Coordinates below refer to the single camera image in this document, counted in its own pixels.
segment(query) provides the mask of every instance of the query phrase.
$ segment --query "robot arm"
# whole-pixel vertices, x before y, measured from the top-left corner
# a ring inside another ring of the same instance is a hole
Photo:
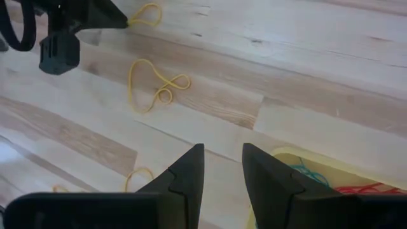
[[[39,68],[60,75],[79,64],[80,45],[75,36],[82,29],[124,29],[127,17],[110,0],[18,0],[24,33],[17,39],[5,0],[0,0],[0,31],[15,50],[30,51],[36,41],[35,14],[48,14],[48,36],[39,44]]]

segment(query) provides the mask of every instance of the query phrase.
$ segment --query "teal string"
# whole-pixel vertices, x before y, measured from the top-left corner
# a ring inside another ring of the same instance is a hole
[[[307,166],[305,166],[304,161],[302,158],[300,158],[300,163],[299,165],[291,165],[291,168],[297,170],[298,172],[308,176],[309,178],[313,179],[314,181],[317,181],[321,184],[325,184],[326,186],[329,187],[329,182],[328,180],[320,173],[318,172],[313,172],[311,171]]]

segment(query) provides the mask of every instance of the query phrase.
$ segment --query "yellow tray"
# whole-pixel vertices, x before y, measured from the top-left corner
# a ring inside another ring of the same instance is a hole
[[[322,174],[329,181],[329,185],[332,188],[340,186],[364,186],[377,182],[388,184],[379,177],[369,176],[369,174],[365,174],[363,171],[357,170],[343,162],[304,149],[281,147],[273,150],[270,154],[287,165],[299,165],[301,163],[300,158],[302,158],[305,166],[312,172]],[[256,229],[256,219],[252,209],[249,213],[247,229]]]

